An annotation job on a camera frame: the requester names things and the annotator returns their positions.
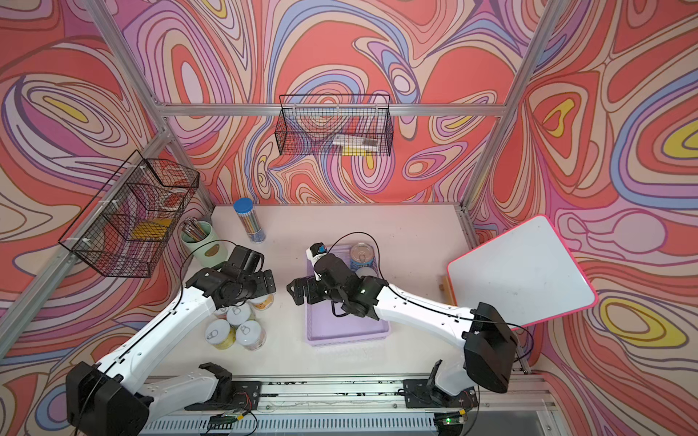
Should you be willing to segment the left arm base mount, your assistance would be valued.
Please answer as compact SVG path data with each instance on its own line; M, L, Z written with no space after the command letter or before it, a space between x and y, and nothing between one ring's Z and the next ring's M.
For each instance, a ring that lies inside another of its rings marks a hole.
M252 410L258 407L261 398L262 383L260 381L235 381L231 372L215 363L202 363L201 370L208 375L214 375L217 381L212 397L185 407L191 412L212 412L230 410Z

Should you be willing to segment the orange label pull-tab can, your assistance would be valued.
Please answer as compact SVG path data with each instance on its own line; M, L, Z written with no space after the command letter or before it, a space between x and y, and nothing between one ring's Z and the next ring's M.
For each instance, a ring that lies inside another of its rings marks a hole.
M249 300L250 305L254 307L257 311L264 311L269 309L274 303L274 294L267 294L261 297L257 297Z

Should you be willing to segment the green cup with pencils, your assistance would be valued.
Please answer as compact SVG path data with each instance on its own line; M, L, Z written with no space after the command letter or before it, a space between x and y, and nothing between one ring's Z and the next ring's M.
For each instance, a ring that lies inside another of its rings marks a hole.
M203 267L214 267L228 259L225 243L207 221L185 219L180 225L180 238L189 254Z

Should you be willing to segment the white board pink frame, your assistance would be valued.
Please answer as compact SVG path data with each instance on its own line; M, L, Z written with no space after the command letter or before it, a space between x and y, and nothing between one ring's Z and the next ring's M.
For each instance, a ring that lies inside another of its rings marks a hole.
M447 265L461 307L492 305L529 327L594 307L599 296L550 219L538 215Z

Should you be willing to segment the aluminium rail front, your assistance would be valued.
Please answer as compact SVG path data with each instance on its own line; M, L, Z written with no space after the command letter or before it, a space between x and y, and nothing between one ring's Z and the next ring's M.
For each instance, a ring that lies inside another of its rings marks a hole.
M173 412L145 435L436 435L462 405L438 408L404 389L404 374L264 377L256 409L234 423L212 424L212 412ZM552 388L541 375L517 372L505 394L474 388L478 402L454 420L468 435L567 435Z

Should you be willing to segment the yellow label pull-tab can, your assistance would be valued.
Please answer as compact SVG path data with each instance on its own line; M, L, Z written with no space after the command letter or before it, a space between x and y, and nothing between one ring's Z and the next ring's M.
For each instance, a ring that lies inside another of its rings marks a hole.
M216 319L205 328L205 340L217 350L226 350L236 343L236 330L223 319Z

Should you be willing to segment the clear tube blue lid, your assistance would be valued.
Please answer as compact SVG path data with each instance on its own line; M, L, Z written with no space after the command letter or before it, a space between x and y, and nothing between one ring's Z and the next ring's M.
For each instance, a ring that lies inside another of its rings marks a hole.
M257 218L253 200L246 197L238 199L234 202L234 210L248 238L254 243L265 241L265 231Z

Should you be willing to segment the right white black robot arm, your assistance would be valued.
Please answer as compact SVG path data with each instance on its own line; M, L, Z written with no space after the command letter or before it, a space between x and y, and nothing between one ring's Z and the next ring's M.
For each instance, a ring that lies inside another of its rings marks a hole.
M429 332L461 350L458 376L468 386L508 392L518 341L492 305L472 309L427 300L381 277L361 277L333 254L318 254L310 262L313 273L286 286L295 304L329 301L339 304L343 314Z

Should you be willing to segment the silver pull-tab can front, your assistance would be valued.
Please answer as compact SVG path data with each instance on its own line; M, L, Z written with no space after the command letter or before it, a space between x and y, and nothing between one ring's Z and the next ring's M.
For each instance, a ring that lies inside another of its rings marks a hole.
M248 320L236 329L236 341L249 351L260 349L266 341L266 331L258 321Z

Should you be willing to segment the orange can plastic lid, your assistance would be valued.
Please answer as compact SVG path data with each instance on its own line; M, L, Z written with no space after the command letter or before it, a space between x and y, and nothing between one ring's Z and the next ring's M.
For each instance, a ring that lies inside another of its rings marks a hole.
M368 267L368 266L361 267L361 268L357 269L356 274L360 278L367 277L367 276L373 276L373 277L378 276L378 272L376 272L376 270L374 270L373 268Z

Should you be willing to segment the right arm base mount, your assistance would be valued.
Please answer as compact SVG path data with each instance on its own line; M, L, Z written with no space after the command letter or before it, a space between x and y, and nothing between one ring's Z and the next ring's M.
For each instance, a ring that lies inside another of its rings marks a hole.
M467 388L459 394L451 395L436 387L436 374L442 360L437 361L427 379L405 379L397 394L405 399L407 409L457 408L467 412L479 406L476 389Z

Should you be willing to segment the large blue label can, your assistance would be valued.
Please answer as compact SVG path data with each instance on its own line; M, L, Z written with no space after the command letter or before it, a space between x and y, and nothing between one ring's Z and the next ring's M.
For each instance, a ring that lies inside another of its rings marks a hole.
M364 267L374 268L374 248L368 243L356 243L350 249L350 265L353 271Z

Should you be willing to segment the items in back basket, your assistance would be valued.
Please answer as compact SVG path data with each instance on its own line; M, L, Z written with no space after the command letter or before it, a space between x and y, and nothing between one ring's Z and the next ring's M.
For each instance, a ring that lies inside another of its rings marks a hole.
M333 138L332 147L341 156L371 156L380 151L380 141L350 134L337 134Z

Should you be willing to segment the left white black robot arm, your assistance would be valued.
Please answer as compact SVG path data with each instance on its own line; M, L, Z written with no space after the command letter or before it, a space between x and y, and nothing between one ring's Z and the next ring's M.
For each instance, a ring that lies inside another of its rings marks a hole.
M145 425L194 404L232 408L228 370L203 363L163 383L147 379L194 327L221 308L276 291L265 257L236 246L229 259L199 270L143 329L97 363L78 363L67 375L67 421L85 435L138 435Z

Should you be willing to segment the wooden board stand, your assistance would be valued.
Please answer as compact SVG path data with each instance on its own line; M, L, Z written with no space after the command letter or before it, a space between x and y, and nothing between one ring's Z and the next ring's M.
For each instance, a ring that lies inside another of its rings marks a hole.
M450 294L450 292L452 292L449 279L446 276L440 278L439 288L444 294Z

